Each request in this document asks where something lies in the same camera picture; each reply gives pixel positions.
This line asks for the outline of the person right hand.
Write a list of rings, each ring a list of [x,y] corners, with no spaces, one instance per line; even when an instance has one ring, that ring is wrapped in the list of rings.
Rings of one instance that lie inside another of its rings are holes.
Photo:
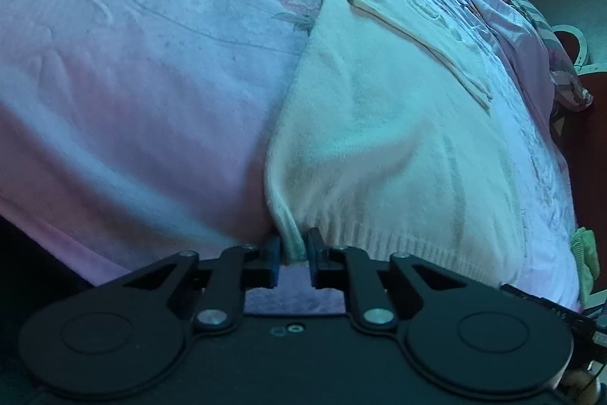
[[[566,389],[568,399],[577,405],[594,405],[601,397],[601,383],[588,370],[566,371],[560,385]]]

